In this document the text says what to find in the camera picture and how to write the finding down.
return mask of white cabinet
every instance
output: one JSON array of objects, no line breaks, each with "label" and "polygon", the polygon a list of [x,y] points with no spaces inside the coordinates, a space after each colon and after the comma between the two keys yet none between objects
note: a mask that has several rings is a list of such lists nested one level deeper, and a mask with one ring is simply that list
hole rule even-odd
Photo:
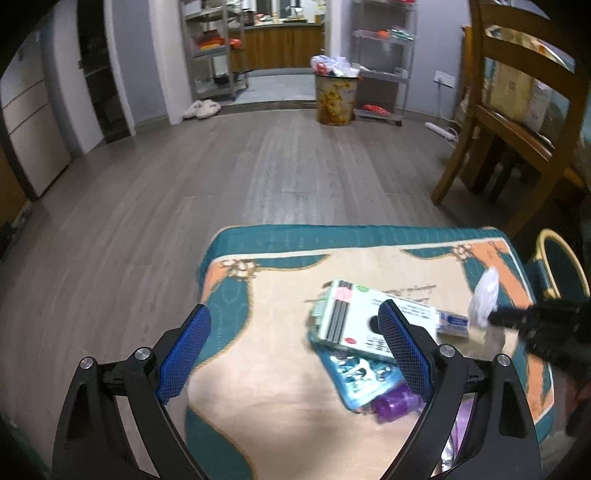
[{"label": "white cabinet", "polygon": [[38,195],[66,168],[70,154],[49,105],[38,31],[33,31],[0,80],[2,113],[18,160]]}]

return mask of trash can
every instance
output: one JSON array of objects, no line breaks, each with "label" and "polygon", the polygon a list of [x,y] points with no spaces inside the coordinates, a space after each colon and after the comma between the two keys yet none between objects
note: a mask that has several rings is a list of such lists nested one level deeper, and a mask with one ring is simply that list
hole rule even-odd
[{"label": "trash can", "polygon": [[356,77],[316,77],[316,118],[325,125],[350,125],[357,95]]}]

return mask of chair backrest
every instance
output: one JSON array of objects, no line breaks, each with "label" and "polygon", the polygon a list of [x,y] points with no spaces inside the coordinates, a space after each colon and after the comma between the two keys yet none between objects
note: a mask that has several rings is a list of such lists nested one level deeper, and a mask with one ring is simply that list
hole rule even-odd
[{"label": "chair backrest", "polygon": [[[545,83],[569,100],[569,110],[555,142],[553,157],[570,159],[579,137],[589,92],[589,77],[578,61],[576,49],[547,18],[519,8],[483,3],[482,0],[469,1],[473,28],[472,85],[475,101],[479,102],[482,97],[485,58],[497,60]],[[486,30],[493,25],[529,34],[557,47],[574,58],[574,73],[534,50],[491,37]]]},{"label": "chair backrest", "polygon": [[462,81],[460,82],[460,98],[464,98],[472,82],[474,55],[472,54],[472,27],[462,25],[464,40],[462,44]]}]

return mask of wooden chair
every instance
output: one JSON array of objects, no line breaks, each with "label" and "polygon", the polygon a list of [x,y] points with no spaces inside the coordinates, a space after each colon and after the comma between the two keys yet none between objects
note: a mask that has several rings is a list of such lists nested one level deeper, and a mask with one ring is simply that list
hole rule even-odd
[{"label": "wooden chair", "polygon": [[462,32],[464,38],[462,39],[462,76],[460,78],[460,100],[464,98],[468,88],[470,88],[470,82],[472,81],[472,27],[470,25],[462,25]]},{"label": "wooden chair", "polygon": [[[469,2],[473,28],[472,92],[466,119],[462,125],[462,134],[439,184],[431,193],[431,200],[435,205],[439,205],[445,197],[462,167],[474,129],[479,126],[479,145],[474,149],[478,153],[478,161],[484,161],[492,139],[498,135],[540,172],[540,179],[529,198],[505,227],[505,233],[513,238],[544,204],[561,177],[574,184],[584,185],[570,167],[570,160],[583,121],[589,77],[579,62],[572,73],[533,50],[493,38],[486,33],[486,29],[491,25],[524,32],[554,45],[576,59],[575,49],[550,20],[518,8],[481,4],[480,0]],[[525,127],[506,119],[482,103],[484,59],[487,57],[544,82],[569,100],[564,127],[553,151]]]}]

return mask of wooden floor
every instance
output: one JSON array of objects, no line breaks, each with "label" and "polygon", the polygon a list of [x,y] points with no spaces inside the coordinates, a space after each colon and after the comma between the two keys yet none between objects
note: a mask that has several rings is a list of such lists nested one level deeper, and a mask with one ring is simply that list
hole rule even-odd
[{"label": "wooden floor", "polygon": [[[80,359],[126,358],[178,326],[198,301],[205,249],[228,225],[499,225],[503,205],[459,183],[445,207],[431,204],[451,151],[416,122],[333,128],[309,111],[218,116],[95,149],[34,205],[0,265],[0,411],[50,462]],[[169,404],[181,431],[185,405]],[[125,405],[124,417],[131,425]]]}]

